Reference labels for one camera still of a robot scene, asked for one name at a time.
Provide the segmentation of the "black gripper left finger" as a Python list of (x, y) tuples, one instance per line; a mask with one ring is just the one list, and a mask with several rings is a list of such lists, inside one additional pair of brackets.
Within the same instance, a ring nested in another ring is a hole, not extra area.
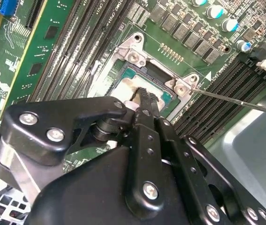
[(125, 202), (140, 219), (163, 208), (159, 112), (145, 90), (135, 110), (114, 97), (16, 104), (0, 126), (0, 178), (16, 185), (31, 208), (51, 182), (111, 150), (131, 148)]

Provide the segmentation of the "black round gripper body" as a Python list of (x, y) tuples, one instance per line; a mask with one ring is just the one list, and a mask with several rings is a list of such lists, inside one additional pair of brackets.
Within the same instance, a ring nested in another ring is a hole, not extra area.
[(171, 166), (162, 164), (164, 206), (153, 218), (140, 219), (125, 202), (132, 149), (111, 150), (48, 184), (37, 196), (28, 225), (200, 225), (194, 207), (179, 194)]

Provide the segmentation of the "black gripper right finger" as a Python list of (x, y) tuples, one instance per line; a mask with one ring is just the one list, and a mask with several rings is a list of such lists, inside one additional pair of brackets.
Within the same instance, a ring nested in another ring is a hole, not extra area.
[(266, 208), (196, 139), (157, 117), (166, 207), (153, 225), (266, 225)]

